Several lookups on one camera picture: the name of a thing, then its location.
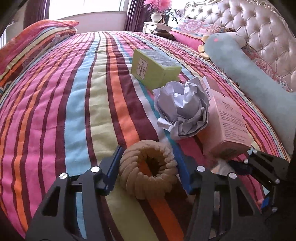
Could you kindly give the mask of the orange striped pillow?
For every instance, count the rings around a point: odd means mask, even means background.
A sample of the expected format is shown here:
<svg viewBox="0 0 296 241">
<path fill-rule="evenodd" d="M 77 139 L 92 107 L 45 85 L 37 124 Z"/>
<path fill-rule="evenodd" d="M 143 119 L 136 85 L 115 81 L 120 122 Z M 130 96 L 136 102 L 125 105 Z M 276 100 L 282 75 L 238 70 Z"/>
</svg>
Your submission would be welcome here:
<svg viewBox="0 0 296 241">
<path fill-rule="evenodd" d="M 41 20 L 1 48 L 1 94 L 49 48 L 77 33 L 75 20 Z"/>
</svg>

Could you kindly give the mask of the colourful striped bedspread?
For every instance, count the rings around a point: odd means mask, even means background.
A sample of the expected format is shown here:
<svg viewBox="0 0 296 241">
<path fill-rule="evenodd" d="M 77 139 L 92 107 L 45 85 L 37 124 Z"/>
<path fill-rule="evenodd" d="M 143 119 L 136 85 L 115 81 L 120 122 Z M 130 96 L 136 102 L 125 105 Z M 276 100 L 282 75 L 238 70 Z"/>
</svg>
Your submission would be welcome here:
<svg viewBox="0 0 296 241">
<path fill-rule="evenodd" d="M 60 173 L 82 174 L 117 145 L 172 142 L 157 125 L 153 95 L 131 74 L 134 49 L 171 57 L 182 81 L 216 80 L 241 108 L 252 146 L 289 159 L 260 110 L 197 52 L 149 34 L 77 34 L 26 64 L 1 97 L 1 208 L 21 236 Z"/>
</svg>

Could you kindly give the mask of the light blue plush toy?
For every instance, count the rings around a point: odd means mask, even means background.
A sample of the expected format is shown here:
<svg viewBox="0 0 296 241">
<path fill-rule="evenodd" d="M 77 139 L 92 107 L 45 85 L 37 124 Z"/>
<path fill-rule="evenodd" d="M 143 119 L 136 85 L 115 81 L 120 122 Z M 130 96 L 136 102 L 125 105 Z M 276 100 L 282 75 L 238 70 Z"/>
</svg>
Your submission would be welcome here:
<svg viewBox="0 0 296 241">
<path fill-rule="evenodd" d="M 287 92 L 243 51 L 246 41 L 236 33 L 206 37 L 204 51 L 234 81 L 272 125 L 286 151 L 295 149 L 295 93 Z"/>
</svg>

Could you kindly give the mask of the white flower vase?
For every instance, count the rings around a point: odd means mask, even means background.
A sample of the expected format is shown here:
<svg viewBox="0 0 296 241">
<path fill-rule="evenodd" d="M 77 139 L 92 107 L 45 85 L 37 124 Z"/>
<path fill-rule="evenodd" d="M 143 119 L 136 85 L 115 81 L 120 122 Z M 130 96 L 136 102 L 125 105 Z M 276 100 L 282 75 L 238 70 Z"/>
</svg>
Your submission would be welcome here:
<svg viewBox="0 0 296 241">
<path fill-rule="evenodd" d="M 154 23 L 159 23 L 159 22 L 161 22 L 163 20 L 163 16 L 159 12 L 154 12 L 154 13 L 151 14 L 151 20 Z"/>
</svg>

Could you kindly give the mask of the pink flower bouquet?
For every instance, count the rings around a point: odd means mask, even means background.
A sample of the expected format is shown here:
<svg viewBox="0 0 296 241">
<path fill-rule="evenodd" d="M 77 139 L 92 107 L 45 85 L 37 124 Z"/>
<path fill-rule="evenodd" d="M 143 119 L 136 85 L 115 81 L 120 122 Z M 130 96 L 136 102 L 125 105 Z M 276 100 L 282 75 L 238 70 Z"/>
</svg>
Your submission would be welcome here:
<svg viewBox="0 0 296 241">
<path fill-rule="evenodd" d="M 143 5 L 151 12 L 164 12 L 171 7 L 171 0 L 145 0 Z"/>
</svg>

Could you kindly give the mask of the crumpled white paper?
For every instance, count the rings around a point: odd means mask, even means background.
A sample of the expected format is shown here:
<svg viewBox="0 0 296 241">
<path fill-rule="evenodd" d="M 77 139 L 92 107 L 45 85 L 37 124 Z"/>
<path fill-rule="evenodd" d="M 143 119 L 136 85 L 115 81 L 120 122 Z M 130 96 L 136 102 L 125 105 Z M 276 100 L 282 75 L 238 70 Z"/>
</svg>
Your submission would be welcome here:
<svg viewBox="0 0 296 241">
<path fill-rule="evenodd" d="M 157 124 L 178 141 L 196 135 L 208 125 L 208 96 L 198 77 L 184 84 L 170 81 L 154 89 L 154 108 L 159 113 Z"/>
</svg>

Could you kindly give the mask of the light green cardboard box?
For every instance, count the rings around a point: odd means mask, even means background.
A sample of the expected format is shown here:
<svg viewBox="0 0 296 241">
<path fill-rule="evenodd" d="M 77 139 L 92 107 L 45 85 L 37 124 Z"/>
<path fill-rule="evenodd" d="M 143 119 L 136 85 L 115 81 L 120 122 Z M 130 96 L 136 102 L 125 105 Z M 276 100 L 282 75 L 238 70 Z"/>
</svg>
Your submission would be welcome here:
<svg viewBox="0 0 296 241">
<path fill-rule="evenodd" d="M 134 49 L 132 75 L 149 91 L 178 81 L 182 66 L 158 50 Z"/>
</svg>

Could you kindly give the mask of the beige braided ring toy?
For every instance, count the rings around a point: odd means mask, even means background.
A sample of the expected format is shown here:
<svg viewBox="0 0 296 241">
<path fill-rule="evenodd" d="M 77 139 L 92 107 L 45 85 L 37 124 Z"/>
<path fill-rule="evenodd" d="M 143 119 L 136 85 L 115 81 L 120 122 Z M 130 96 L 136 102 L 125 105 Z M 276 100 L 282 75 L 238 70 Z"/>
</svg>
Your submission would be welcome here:
<svg viewBox="0 0 296 241">
<path fill-rule="evenodd" d="M 170 145 L 142 140 L 124 151 L 119 163 L 119 183 L 137 199 L 164 198 L 177 183 L 177 166 Z"/>
</svg>

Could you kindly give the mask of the dark purple right curtain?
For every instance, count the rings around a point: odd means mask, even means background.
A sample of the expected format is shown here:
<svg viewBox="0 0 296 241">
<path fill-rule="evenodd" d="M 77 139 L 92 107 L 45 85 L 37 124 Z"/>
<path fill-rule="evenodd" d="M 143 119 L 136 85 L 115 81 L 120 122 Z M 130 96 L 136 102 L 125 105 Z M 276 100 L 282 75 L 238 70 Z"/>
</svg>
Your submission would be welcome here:
<svg viewBox="0 0 296 241">
<path fill-rule="evenodd" d="M 147 8 L 147 6 L 144 6 L 144 0 L 130 1 L 124 30 L 130 32 L 142 32 L 144 22 L 147 22 L 151 15 Z"/>
</svg>

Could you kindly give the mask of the pink floral pillow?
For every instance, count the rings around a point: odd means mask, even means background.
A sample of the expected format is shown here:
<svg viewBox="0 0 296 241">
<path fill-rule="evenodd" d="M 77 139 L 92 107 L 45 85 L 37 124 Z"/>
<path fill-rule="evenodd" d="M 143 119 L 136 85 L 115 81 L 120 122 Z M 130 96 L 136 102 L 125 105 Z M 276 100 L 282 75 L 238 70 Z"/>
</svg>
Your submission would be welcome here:
<svg viewBox="0 0 296 241">
<path fill-rule="evenodd" d="M 197 50 L 203 44 L 203 37 L 215 33 L 234 32 L 234 29 L 205 23 L 200 20 L 185 19 L 170 30 L 177 42 Z"/>
</svg>

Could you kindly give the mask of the pink cardboard box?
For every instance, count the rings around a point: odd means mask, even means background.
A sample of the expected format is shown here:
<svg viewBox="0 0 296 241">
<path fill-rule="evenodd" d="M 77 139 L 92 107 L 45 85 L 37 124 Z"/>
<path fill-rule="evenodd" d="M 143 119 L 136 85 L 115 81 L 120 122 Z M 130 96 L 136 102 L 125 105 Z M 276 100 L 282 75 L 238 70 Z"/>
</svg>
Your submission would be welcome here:
<svg viewBox="0 0 296 241">
<path fill-rule="evenodd" d="M 222 94 L 215 80 L 204 76 L 201 80 L 210 106 L 208 124 L 197 136 L 203 154 L 210 158 L 231 160 L 251 148 L 251 139 L 240 107 L 235 101 Z"/>
</svg>

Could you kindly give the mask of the bright window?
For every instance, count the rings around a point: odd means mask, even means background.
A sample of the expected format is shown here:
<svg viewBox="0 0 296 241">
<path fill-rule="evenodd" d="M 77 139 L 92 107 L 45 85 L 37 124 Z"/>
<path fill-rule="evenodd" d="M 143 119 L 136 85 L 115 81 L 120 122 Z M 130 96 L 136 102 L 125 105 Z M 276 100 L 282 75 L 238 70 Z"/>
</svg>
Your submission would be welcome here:
<svg viewBox="0 0 296 241">
<path fill-rule="evenodd" d="M 129 0 L 51 0 L 49 19 L 105 11 L 127 11 Z"/>
</svg>

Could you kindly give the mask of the dark wooden stand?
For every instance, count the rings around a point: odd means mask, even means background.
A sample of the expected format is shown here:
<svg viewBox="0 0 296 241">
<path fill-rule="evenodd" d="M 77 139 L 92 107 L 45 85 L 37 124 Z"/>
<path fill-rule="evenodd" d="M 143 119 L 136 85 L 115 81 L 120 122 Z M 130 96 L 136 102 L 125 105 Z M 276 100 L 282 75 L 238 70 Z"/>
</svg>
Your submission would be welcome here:
<svg viewBox="0 0 296 241">
<path fill-rule="evenodd" d="M 162 37 L 162 38 L 165 38 L 165 39 L 176 41 L 176 38 L 175 38 L 174 35 L 170 34 L 168 31 L 163 30 L 163 29 L 156 28 L 156 29 L 152 30 L 151 33 L 153 35 L 156 35 L 156 36 L 159 36 L 159 37 Z"/>
</svg>

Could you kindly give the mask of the dark purple left curtain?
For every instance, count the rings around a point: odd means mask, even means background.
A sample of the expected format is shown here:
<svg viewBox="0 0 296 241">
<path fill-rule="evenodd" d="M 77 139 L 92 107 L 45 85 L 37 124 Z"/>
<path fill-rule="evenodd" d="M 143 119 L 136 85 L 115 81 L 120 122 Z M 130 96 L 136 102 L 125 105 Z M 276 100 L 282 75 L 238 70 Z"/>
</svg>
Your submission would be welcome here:
<svg viewBox="0 0 296 241">
<path fill-rule="evenodd" d="M 23 18 L 23 29 L 49 18 L 50 0 L 28 0 Z"/>
</svg>

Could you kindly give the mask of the dark purple curtain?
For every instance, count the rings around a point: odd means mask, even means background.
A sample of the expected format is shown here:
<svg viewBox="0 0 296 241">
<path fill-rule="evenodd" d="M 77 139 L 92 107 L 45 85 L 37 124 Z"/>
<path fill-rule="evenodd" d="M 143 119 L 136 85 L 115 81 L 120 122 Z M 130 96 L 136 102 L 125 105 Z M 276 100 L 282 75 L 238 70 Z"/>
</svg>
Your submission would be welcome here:
<svg viewBox="0 0 296 241">
<path fill-rule="evenodd" d="M 28 0 L 23 18 L 23 29 L 49 18 L 50 0 Z"/>
<path fill-rule="evenodd" d="M 124 30 L 130 32 L 142 32 L 144 22 L 147 22 L 151 15 L 147 8 L 147 6 L 144 6 L 144 0 L 130 1 Z"/>
</svg>

